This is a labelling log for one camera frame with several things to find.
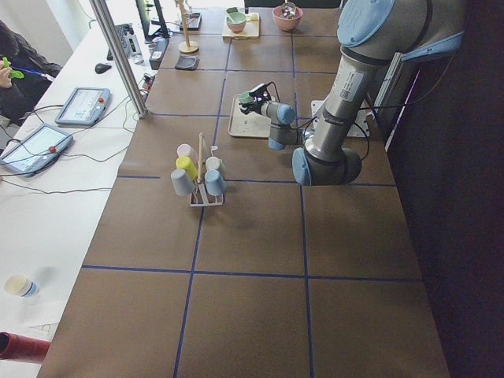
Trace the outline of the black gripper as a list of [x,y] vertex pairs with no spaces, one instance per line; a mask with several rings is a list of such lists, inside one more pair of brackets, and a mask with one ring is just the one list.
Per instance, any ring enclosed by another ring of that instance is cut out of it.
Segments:
[[247,115],[254,112],[262,115],[263,106],[268,105],[274,98],[267,89],[264,89],[255,92],[243,92],[239,95],[238,100],[239,110],[242,114]]

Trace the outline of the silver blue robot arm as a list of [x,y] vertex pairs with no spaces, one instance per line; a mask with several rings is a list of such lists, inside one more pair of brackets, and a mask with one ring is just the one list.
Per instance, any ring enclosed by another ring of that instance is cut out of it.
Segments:
[[295,111],[274,102],[264,84],[238,97],[240,111],[270,119],[270,148],[297,145],[292,169],[299,184],[350,183],[361,171],[361,159],[343,141],[378,69],[396,53],[404,61],[428,61],[453,53],[461,45],[465,13],[464,1],[349,1],[338,22],[338,72],[314,133],[305,136],[292,130]]

